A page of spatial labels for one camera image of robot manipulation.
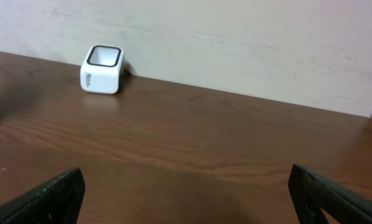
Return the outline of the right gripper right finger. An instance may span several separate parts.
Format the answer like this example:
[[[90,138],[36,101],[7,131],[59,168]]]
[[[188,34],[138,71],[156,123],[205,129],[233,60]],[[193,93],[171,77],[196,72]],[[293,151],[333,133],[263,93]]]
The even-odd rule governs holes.
[[[300,164],[294,164],[288,189],[300,223],[372,223],[372,201]]]

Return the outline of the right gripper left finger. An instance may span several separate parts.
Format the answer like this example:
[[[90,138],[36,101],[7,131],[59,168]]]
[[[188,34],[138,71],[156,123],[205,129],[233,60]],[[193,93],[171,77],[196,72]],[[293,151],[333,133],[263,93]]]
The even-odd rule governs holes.
[[[75,167],[0,205],[0,224],[76,223],[85,181]]]

